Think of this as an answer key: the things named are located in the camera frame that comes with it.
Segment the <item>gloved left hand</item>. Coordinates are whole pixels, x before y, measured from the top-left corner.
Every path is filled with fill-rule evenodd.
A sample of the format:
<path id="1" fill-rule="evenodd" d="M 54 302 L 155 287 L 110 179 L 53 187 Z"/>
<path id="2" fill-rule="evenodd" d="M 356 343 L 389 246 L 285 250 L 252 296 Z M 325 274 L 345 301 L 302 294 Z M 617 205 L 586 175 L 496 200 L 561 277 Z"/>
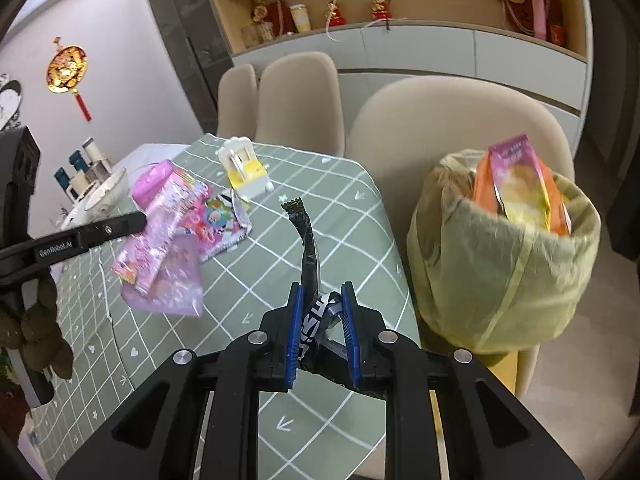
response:
<path id="1" fill-rule="evenodd" d="M 28 370 L 48 368 L 61 379 L 73 377 L 74 352 L 58 324 L 58 290 L 49 273 L 37 281 L 36 299 L 18 313 L 9 295 L 1 296 L 1 347 L 18 350 Z"/>

